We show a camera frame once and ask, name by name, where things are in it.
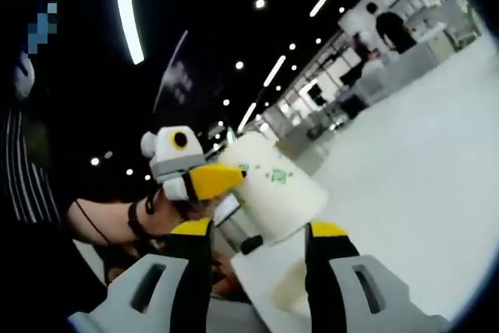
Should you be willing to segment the person's left hand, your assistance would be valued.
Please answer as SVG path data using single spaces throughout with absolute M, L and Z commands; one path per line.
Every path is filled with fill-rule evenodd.
M 185 221 L 196 221 L 209 216 L 210 205 L 210 201 L 169 200 L 163 189 L 158 189 L 146 199 L 143 225 L 152 236 L 166 235 Z

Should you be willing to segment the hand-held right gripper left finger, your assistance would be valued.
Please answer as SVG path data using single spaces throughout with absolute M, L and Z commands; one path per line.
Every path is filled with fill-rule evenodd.
M 205 332 L 211 297 L 211 220 L 187 221 L 170 239 L 186 257 L 148 254 L 121 273 L 107 298 L 68 318 L 74 332 Z

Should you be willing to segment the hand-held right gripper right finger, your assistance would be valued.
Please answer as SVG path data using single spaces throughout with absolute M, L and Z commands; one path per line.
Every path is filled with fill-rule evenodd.
M 362 255 L 333 223 L 306 225 L 305 288 L 312 332 L 447 332 L 449 322 L 427 315 L 409 287 L 377 258 Z

